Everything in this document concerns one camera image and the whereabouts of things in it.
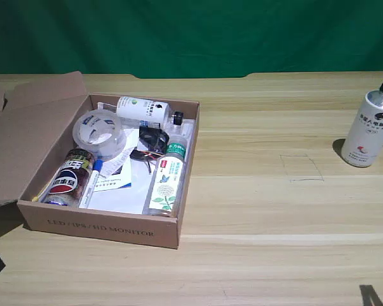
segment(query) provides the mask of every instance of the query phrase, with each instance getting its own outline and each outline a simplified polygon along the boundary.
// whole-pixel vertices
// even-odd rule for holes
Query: blue marker cap
[[[96,170],[96,171],[98,171],[98,172],[101,172],[102,165],[103,165],[103,160],[102,160],[102,159],[97,159],[97,160],[95,161],[93,170]]]

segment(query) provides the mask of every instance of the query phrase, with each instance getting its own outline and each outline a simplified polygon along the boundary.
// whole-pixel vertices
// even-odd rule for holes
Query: pepsi can
[[[94,162],[94,156],[86,150],[69,151],[43,202],[78,207]]]

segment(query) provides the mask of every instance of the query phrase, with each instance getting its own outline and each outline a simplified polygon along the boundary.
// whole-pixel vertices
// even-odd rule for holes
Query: white bottle
[[[165,129],[170,124],[177,124],[177,120],[180,120],[181,125],[183,119],[183,113],[174,112],[168,103],[127,96],[119,98],[116,114],[118,117],[139,120],[140,126],[155,129]]]
[[[156,169],[146,197],[143,214],[176,217],[184,177],[187,139],[170,137],[166,154],[156,161]]]
[[[383,84],[366,94],[342,147],[352,166],[370,166],[383,147]]]

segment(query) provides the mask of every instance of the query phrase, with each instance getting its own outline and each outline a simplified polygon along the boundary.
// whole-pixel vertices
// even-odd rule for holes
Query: clear bottle
[[[370,166],[383,147],[383,83],[370,91],[357,112],[342,147],[342,158],[352,166]]]
[[[179,210],[184,177],[184,157],[187,139],[180,135],[170,137],[166,154],[156,161],[143,214],[176,217]]]

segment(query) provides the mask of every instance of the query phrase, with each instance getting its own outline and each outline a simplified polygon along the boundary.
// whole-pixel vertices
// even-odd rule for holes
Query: white spray can
[[[383,147],[383,84],[366,94],[342,147],[352,166],[369,167]]]
[[[168,103],[127,96],[119,98],[116,115],[155,129],[166,129],[173,123],[181,125],[183,120],[183,113],[173,111]]]

